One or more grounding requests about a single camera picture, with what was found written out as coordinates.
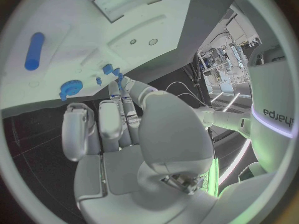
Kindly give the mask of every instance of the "light strip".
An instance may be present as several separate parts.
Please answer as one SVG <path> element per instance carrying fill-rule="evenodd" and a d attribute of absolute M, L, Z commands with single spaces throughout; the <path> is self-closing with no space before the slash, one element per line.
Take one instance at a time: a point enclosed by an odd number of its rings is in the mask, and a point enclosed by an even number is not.
<path fill-rule="evenodd" d="M 260 122 L 261 124 L 263 124 L 263 125 L 266 126 L 267 128 L 269 128 L 269 129 L 275 131 L 276 133 L 279 133 L 279 134 L 281 134 L 281 135 L 283 135 L 283 136 L 285 136 L 285 137 L 293 138 L 293 135 L 292 135 L 291 133 L 288 133 L 288 132 L 285 132 L 285 131 L 283 131 L 283 130 L 281 130 L 281 129 L 279 129 L 279 128 L 276 128 L 276 127 L 274 127 L 274 126 L 268 124 L 268 123 L 265 122 L 264 120 L 262 120 L 262 119 L 257 115 L 257 113 L 255 112 L 253 105 L 251 106 L 251 113 L 252 113 L 253 117 L 254 117 L 258 122 Z"/>
<path fill-rule="evenodd" d="M 218 99 L 219 96 L 221 96 L 224 92 L 220 93 L 219 95 L 217 95 L 214 99 L 212 99 L 211 103 L 214 102 L 215 100 Z"/>
<path fill-rule="evenodd" d="M 237 99 L 237 97 L 240 95 L 240 93 L 238 93 L 233 100 L 231 101 L 231 103 L 228 104 L 228 107 L 226 107 L 222 112 L 226 112 L 228 110 L 228 108 L 235 102 L 235 100 Z"/>
<path fill-rule="evenodd" d="M 247 139 L 245 141 L 245 143 L 244 143 L 241 151 L 239 152 L 239 154 L 237 155 L 237 157 L 235 158 L 235 160 L 232 162 L 232 164 L 228 167 L 228 169 L 226 169 L 225 172 L 219 178 L 219 185 L 221 185 L 224 182 L 224 180 L 232 173 L 232 171 L 238 165 L 238 163 L 240 162 L 241 158 L 245 154 L 247 148 L 249 147 L 250 143 L 251 143 L 250 139 Z"/>

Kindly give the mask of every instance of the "blue cylinder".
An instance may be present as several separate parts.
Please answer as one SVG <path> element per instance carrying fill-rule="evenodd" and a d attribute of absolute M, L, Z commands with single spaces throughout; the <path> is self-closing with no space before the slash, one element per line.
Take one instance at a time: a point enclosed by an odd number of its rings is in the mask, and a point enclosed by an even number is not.
<path fill-rule="evenodd" d="M 32 36 L 25 61 L 27 70 L 33 71 L 39 67 L 40 53 L 44 40 L 45 36 L 41 32 L 37 32 Z"/>

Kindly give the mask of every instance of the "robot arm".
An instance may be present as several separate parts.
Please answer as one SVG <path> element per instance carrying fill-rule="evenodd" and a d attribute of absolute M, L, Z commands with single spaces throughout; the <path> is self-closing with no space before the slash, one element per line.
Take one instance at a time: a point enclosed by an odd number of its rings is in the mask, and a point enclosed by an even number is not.
<path fill-rule="evenodd" d="M 194 109 L 197 117 L 205 127 L 212 125 L 234 130 L 245 138 L 250 139 L 250 112 L 232 113 L 215 111 L 210 107 L 200 107 Z"/>

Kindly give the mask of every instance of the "dark floor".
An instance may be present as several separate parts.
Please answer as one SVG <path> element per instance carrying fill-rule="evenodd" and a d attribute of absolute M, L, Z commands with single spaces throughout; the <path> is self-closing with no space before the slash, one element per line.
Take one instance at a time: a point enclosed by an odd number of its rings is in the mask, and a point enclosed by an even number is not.
<path fill-rule="evenodd" d="M 194 93 L 196 88 L 192 85 L 185 73 L 179 69 L 150 84 L 160 90 L 174 82 L 181 81 L 185 83 Z M 170 93 L 179 95 L 187 92 L 182 84 L 174 84 L 168 90 Z M 191 96 L 184 95 L 181 98 L 190 106 L 197 108 L 200 103 Z M 96 114 L 98 118 L 98 106 L 102 100 L 91 100 L 84 102 Z M 63 154 L 61 144 L 61 127 L 63 114 L 67 105 L 58 108 L 41 109 L 33 112 L 27 112 L 18 116 L 8 117 L 3 120 L 5 135 L 9 150 L 14 159 L 21 176 L 33 193 L 57 216 L 70 224 L 83 224 L 85 221 L 76 207 L 73 183 L 77 163 L 69 161 Z M 138 109 L 139 115 L 142 115 L 141 109 Z M 231 142 L 216 148 L 216 155 L 220 161 L 220 174 L 230 165 L 237 156 L 244 138 L 237 135 Z M 237 182 L 237 175 L 248 164 L 254 162 L 255 156 L 252 150 L 248 150 L 241 161 L 239 169 L 231 175 L 223 187 Z M 13 207 L 11 196 L 2 193 L 2 204 L 7 207 Z M 22 217 L 22 223 L 26 221 L 25 214 L 14 204 L 14 219 L 9 219 L 5 223 L 18 223 L 16 218 Z"/>

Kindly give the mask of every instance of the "hole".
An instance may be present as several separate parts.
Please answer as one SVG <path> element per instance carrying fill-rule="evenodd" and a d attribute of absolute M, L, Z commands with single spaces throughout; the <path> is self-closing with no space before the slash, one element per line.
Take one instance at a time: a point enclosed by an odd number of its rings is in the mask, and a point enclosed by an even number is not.
<path fill-rule="evenodd" d="M 158 42 L 157 39 L 150 40 L 150 41 L 149 41 L 149 45 L 150 45 L 150 46 L 154 46 L 157 42 Z"/>

